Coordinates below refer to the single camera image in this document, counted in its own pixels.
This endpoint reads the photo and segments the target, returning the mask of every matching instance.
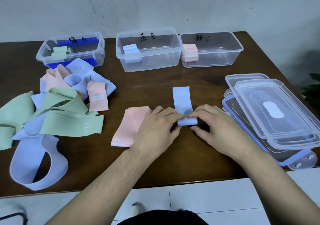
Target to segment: handwritten chinese character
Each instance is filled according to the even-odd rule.
[[[77,43],[77,40],[74,37],[69,38],[69,40],[73,43]]]
[[[196,39],[196,41],[201,41],[202,40],[202,36],[197,34],[197,37],[195,39]]]
[[[141,36],[140,42],[147,40],[146,37],[144,36],[144,33],[141,33],[140,36]]]

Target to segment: gray wall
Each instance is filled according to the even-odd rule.
[[[167,25],[178,33],[247,31],[300,87],[320,73],[319,11],[320,0],[0,0],[0,41]]]

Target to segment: wooden table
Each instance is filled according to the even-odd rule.
[[[302,99],[247,32],[236,32],[235,35],[244,50],[231,66],[184,68],[179,63],[174,67],[129,73],[124,72],[115,56],[115,39],[106,39],[104,65],[95,68],[95,71],[110,79],[117,86],[117,90],[108,98],[109,111],[100,112],[105,116],[102,133],[77,138],[61,137],[58,151],[69,162],[68,172],[58,183],[36,192],[15,183],[9,176],[9,166],[17,143],[10,149],[0,151],[0,197],[84,189],[125,150],[123,147],[110,145],[124,110],[137,106],[154,109],[158,105],[174,108],[173,87],[190,86],[193,108],[205,103],[222,107],[223,93],[228,89],[226,75],[264,73],[284,82]],[[19,94],[39,92],[39,78],[47,69],[42,62],[35,59],[41,44],[42,42],[0,44],[0,106]],[[320,156],[320,148],[315,148],[314,152]],[[46,155],[35,179],[44,177],[49,166],[50,159]],[[135,187],[245,177],[245,172],[237,163],[207,145],[188,127],[183,127],[178,138],[151,164]]]

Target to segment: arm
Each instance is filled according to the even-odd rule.
[[[191,130],[246,171],[272,225],[320,224],[317,205],[223,110],[206,104],[188,116],[192,117],[205,121],[210,132],[197,126],[192,126]]]
[[[158,106],[149,110],[131,147],[46,225],[111,224],[140,176],[179,135],[181,127],[170,132],[178,119],[183,119],[183,115],[172,108],[164,110]]]

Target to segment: white tile floor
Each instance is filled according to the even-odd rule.
[[[320,207],[320,168],[291,171],[289,175]],[[0,217],[17,209],[27,212],[29,225],[43,225],[59,209],[76,196],[76,192],[30,195],[0,199]],[[179,208],[198,213],[208,224],[270,224],[260,199],[248,178],[133,189],[118,211],[112,225],[130,217],[131,205],[141,202],[147,211]],[[15,217],[0,225],[21,225]]]

